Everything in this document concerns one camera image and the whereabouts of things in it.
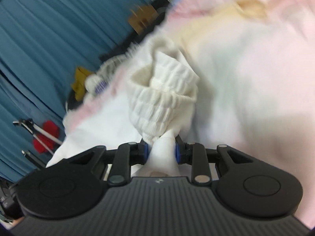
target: red cloth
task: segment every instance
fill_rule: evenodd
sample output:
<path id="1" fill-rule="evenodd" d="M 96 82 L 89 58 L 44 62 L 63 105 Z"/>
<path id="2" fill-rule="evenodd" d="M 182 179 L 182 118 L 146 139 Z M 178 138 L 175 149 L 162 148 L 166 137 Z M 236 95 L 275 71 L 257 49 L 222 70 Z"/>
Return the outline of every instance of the red cloth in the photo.
<path id="1" fill-rule="evenodd" d="M 56 138 L 59 137 L 59 127 L 56 124 L 54 124 L 51 120 L 44 122 L 42 129 L 45 130 L 46 132 L 48 132 L 49 134 L 53 135 Z M 52 150 L 54 148 L 55 142 L 53 140 L 51 140 L 48 137 L 46 137 L 42 134 L 39 134 L 39 133 L 36 135 L 41 141 L 43 141 L 43 143 L 45 145 L 47 145 L 49 147 L 49 149 Z M 43 152 L 47 152 L 45 147 L 43 147 L 42 144 L 40 142 L 38 142 L 38 140 L 36 140 L 36 139 L 33 139 L 33 146 L 36 149 L 36 151 L 39 152 L 40 154 Z"/>

